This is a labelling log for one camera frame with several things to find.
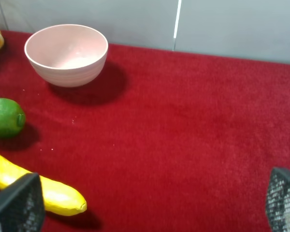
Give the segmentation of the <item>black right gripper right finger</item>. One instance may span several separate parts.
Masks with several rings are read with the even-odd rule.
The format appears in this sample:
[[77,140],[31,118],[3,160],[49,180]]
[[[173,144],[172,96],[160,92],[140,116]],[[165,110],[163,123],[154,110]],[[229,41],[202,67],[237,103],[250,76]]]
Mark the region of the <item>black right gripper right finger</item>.
[[265,213],[273,232],[290,232],[290,170],[274,167],[266,193]]

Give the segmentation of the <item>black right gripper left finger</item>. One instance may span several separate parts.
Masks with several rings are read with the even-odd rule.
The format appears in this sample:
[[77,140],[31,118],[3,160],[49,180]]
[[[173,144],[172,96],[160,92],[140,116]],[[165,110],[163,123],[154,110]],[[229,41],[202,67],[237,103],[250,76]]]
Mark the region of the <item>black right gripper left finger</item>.
[[40,176],[25,174],[0,191],[0,232],[40,232],[45,218]]

